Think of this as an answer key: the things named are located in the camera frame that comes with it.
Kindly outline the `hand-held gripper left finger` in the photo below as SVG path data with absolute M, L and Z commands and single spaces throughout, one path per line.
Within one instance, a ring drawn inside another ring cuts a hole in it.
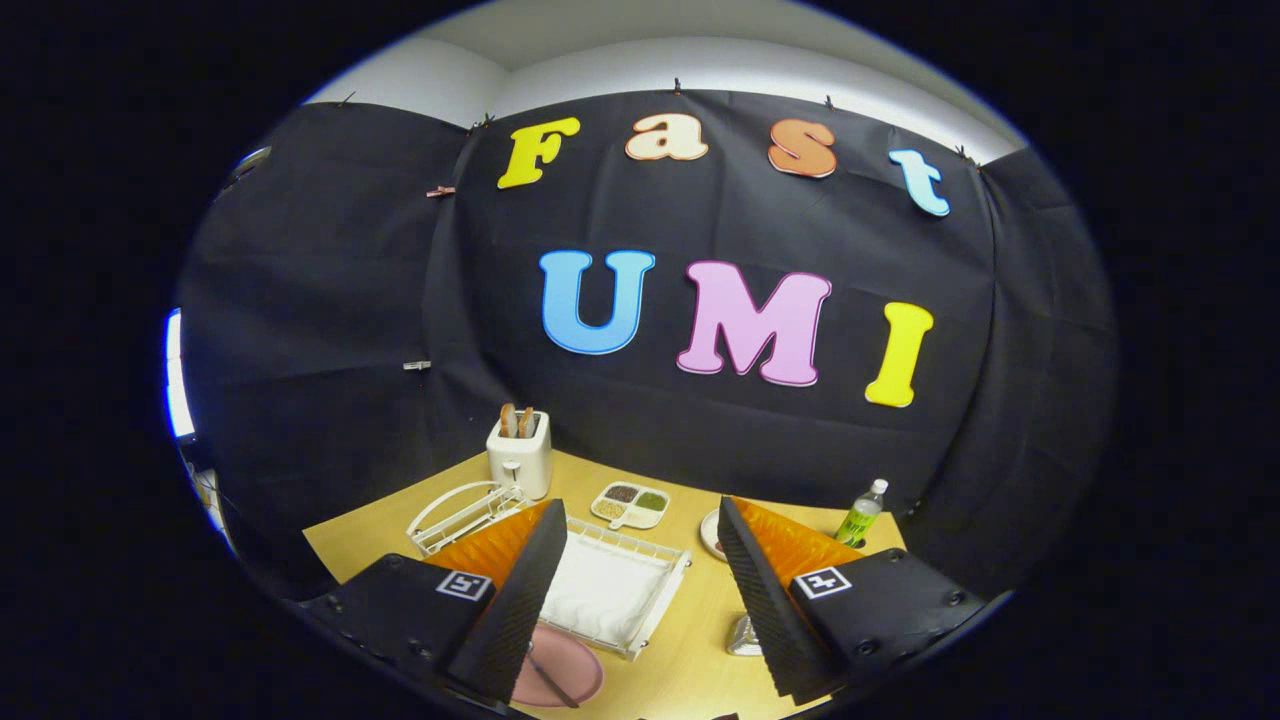
M 541 501 L 430 559 L 387 553 L 300 616 L 421 694 L 504 706 L 566 541 L 563 502 Z

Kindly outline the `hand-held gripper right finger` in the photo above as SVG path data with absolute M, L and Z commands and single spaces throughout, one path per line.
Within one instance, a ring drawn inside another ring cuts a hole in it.
M 745 498 L 719 505 L 719 543 L 781 696 L 860 700 L 989 615 L 905 550 L 863 553 Z

